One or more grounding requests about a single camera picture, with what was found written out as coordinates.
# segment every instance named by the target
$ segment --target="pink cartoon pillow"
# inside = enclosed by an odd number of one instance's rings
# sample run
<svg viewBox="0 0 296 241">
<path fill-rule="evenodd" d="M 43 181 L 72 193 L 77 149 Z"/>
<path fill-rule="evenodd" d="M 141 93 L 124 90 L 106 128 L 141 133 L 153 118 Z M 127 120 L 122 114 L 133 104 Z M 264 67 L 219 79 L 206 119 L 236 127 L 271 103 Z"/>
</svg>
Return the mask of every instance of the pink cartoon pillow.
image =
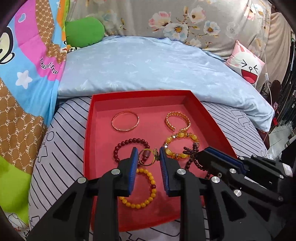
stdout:
<svg viewBox="0 0 296 241">
<path fill-rule="evenodd" d="M 256 87 L 257 80 L 265 63 L 237 40 L 232 55 L 225 63 L 229 68 Z"/>
</svg>

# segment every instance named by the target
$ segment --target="floor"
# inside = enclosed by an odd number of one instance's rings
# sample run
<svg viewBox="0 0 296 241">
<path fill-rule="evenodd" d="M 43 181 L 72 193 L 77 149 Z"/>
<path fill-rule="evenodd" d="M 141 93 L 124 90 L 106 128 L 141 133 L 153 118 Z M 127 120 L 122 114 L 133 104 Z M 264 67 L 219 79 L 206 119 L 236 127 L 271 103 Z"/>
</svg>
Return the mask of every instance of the floor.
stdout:
<svg viewBox="0 0 296 241">
<path fill-rule="evenodd" d="M 286 148 L 285 144 L 288 142 L 288 136 L 292 133 L 290 125 L 276 127 L 269 134 L 270 148 L 268 153 L 273 160 L 281 158 L 281 152 Z"/>
</svg>

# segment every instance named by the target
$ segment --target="colorful blanket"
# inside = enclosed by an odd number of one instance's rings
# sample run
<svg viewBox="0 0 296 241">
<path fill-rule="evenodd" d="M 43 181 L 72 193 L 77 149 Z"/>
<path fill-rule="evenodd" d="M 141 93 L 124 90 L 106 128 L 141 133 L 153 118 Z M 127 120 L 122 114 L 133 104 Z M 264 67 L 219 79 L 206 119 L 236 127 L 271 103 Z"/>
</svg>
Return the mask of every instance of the colorful blanket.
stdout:
<svg viewBox="0 0 296 241">
<path fill-rule="evenodd" d="M 22 236 L 31 174 L 67 54 L 69 0 L 57 1 L 28 0 L 0 38 L 0 206 Z"/>
</svg>

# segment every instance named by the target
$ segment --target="red bead bracelet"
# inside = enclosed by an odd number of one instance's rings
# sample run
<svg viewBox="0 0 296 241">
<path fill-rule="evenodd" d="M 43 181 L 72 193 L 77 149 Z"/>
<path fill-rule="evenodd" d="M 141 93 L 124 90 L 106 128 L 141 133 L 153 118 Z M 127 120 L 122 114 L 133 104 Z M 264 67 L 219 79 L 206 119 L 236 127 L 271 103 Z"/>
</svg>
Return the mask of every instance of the red bead bracelet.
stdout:
<svg viewBox="0 0 296 241">
<path fill-rule="evenodd" d="M 127 145 L 127 144 L 131 144 L 131 143 L 141 143 L 144 145 L 145 148 L 149 149 L 150 146 L 148 144 L 147 141 L 145 141 L 144 139 L 140 139 L 140 138 L 133 138 L 133 139 L 128 139 L 128 140 L 125 140 L 125 141 L 122 141 L 121 143 L 118 143 L 117 146 L 114 148 L 114 151 L 113 151 L 113 157 L 115 159 L 116 162 L 119 162 L 120 159 L 118 158 L 118 150 L 124 146 L 124 145 Z M 147 157 L 143 156 L 143 159 L 141 160 L 142 163 L 144 163 L 145 161 L 147 161 Z"/>
</svg>

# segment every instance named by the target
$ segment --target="gold bangle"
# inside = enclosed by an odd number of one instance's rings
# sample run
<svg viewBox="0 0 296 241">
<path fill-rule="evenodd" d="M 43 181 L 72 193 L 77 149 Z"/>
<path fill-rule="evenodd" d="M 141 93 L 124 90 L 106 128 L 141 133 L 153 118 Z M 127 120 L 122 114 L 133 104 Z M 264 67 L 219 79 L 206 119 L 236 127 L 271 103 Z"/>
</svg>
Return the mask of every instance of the gold bangle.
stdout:
<svg viewBox="0 0 296 241">
<path fill-rule="evenodd" d="M 143 173 L 143 174 L 146 174 L 147 177 L 149 178 L 149 182 L 151 184 L 151 186 L 150 186 L 150 188 L 151 188 L 150 197 L 148 199 L 146 199 L 144 202 L 142 202 L 141 204 L 130 203 L 125 197 L 119 197 L 119 199 L 122 201 L 123 204 L 125 204 L 125 206 L 130 207 L 130 208 L 136 208 L 136 209 L 146 207 L 156 197 L 156 182 L 154 180 L 154 177 L 152 176 L 152 173 L 149 172 L 147 169 L 144 169 L 144 168 L 138 169 L 137 168 L 136 173 L 139 173 L 139 172 Z"/>
<path fill-rule="evenodd" d="M 146 150 L 149 150 L 150 152 L 153 153 L 153 161 L 152 161 L 150 164 L 148 164 L 148 165 L 145 165 L 145 164 L 144 164 L 144 160 L 141 160 L 141 159 L 140 159 L 140 156 L 141 156 L 142 152 L 143 152 L 143 151 L 146 151 Z M 140 153 L 139 153 L 139 156 L 138 156 L 138 161 L 139 161 L 139 163 L 140 163 L 142 166 L 145 166 L 145 167 L 151 166 L 152 164 L 155 163 L 155 151 L 152 151 L 151 149 L 148 149 L 148 148 L 145 148 L 145 149 L 141 150 Z"/>
<path fill-rule="evenodd" d="M 192 134 L 192 133 L 187 133 L 187 132 L 179 132 L 177 134 L 174 134 L 172 135 L 171 137 L 168 137 L 166 140 L 165 140 L 165 143 L 163 144 L 164 148 L 165 148 L 165 152 L 168 156 L 171 156 L 173 158 L 188 158 L 189 155 L 188 154 L 184 154 L 184 153 L 181 153 L 181 154 L 178 154 L 178 153 L 174 153 L 172 152 L 170 149 L 168 149 L 168 144 L 170 144 L 170 142 L 172 140 L 175 140 L 176 138 L 183 138 L 183 137 L 190 137 L 194 142 L 197 142 L 199 144 L 199 139 L 196 135 Z"/>
<path fill-rule="evenodd" d="M 124 114 L 124 113 L 131 113 L 131 114 L 135 115 L 135 116 L 137 117 L 137 119 L 138 119 L 138 122 L 137 122 L 132 128 L 130 128 L 130 129 L 118 129 L 118 128 L 116 128 L 116 127 L 113 125 L 113 121 L 114 121 L 114 119 L 115 119 L 116 117 L 118 117 L 119 115 Z M 139 116 L 138 116 L 135 112 L 132 112 L 132 111 L 130 111 L 130 110 L 125 110 L 125 111 L 119 112 L 119 113 L 117 113 L 116 115 L 114 115 L 114 117 L 112 118 L 112 121 L 111 121 L 111 125 L 112 125 L 112 127 L 113 127 L 115 130 L 117 130 L 117 131 L 120 131 L 120 132 L 127 132 L 127 131 L 131 131 L 131 130 L 135 129 L 135 128 L 137 127 L 137 125 L 139 124 L 139 121 L 140 121 L 140 118 L 139 118 Z"/>
<path fill-rule="evenodd" d="M 168 128 L 170 128 L 172 131 L 175 131 L 176 130 L 176 128 L 168 121 L 168 118 L 170 116 L 172 116 L 172 115 L 180 116 L 180 117 L 182 117 L 187 122 L 187 125 L 188 126 L 186 128 L 180 129 L 179 132 L 186 132 L 186 131 L 188 131 L 188 129 L 189 129 L 190 125 L 191 125 L 191 122 L 190 122 L 189 118 L 186 115 L 184 115 L 183 113 L 181 113 L 181 112 L 170 112 L 170 113 L 167 114 L 167 116 L 165 118 L 165 123 L 168 126 Z"/>
</svg>

